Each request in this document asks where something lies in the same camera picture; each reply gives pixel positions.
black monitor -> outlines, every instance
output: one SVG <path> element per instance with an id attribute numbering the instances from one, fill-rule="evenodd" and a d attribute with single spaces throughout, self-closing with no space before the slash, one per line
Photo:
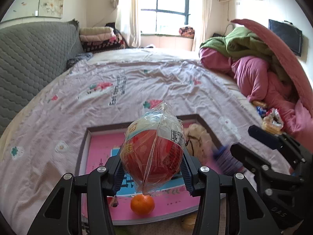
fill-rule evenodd
<path id="1" fill-rule="evenodd" d="M 280 37 L 293 53 L 301 56 L 303 42 L 301 30 L 296 28 L 292 23 L 278 22 L 272 19 L 269 19 L 269 29 Z"/>

gray headboard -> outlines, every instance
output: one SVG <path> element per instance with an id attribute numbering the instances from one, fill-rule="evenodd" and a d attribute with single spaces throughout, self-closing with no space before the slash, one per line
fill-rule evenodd
<path id="1" fill-rule="evenodd" d="M 15 115 L 63 73 L 66 61 L 83 52 L 75 20 L 0 29 L 0 136 Z"/>

pink poster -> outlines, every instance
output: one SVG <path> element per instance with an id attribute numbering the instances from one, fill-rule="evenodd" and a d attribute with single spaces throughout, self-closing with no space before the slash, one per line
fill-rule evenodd
<path id="1" fill-rule="evenodd" d="M 105 165 L 110 156 L 117 155 L 124 141 L 124 133 L 108 133 L 91 137 L 87 158 L 86 174 L 99 166 Z M 219 172 L 214 163 L 207 164 Z M 151 214 L 144 218 L 136 215 L 130 209 L 130 201 L 135 195 L 134 181 L 125 175 L 121 190 L 116 194 L 114 207 L 110 207 L 113 224 L 127 225 L 158 221 L 170 217 L 195 211 L 198 208 L 200 197 L 192 197 L 186 190 L 181 173 L 173 176 L 154 195 L 155 208 Z M 86 197 L 82 198 L 82 215 L 87 217 Z"/>

clothes pile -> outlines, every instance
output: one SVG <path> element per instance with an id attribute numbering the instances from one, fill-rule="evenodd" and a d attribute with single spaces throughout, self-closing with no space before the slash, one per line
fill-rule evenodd
<path id="1" fill-rule="evenodd" d="M 93 54 L 126 48 L 122 35 L 115 34 L 114 29 L 109 26 L 81 28 L 79 37 L 84 51 Z"/>
<path id="2" fill-rule="evenodd" d="M 233 22 L 250 29 L 237 27 L 226 37 L 203 42 L 201 63 L 234 78 L 250 102 L 263 101 L 269 109 L 275 108 L 284 122 L 282 130 L 313 152 L 313 93 L 300 63 L 264 26 L 251 20 Z"/>
<path id="3" fill-rule="evenodd" d="M 179 34 L 183 37 L 191 37 L 193 38 L 195 36 L 195 30 L 190 26 L 185 26 L 179 28 Z"/>

blue brush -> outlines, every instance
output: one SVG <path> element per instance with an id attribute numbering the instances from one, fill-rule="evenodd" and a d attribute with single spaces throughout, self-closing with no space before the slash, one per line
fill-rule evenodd
<path id="1" fill-rule="evenodd" d="M 233 176 L 238 172 L 243 173 L 246 171 L 243 164 L 232 156 L 228 146 L 220 147 L 220 149 L 214 153 L 213 158 L 224 175 Z"/>

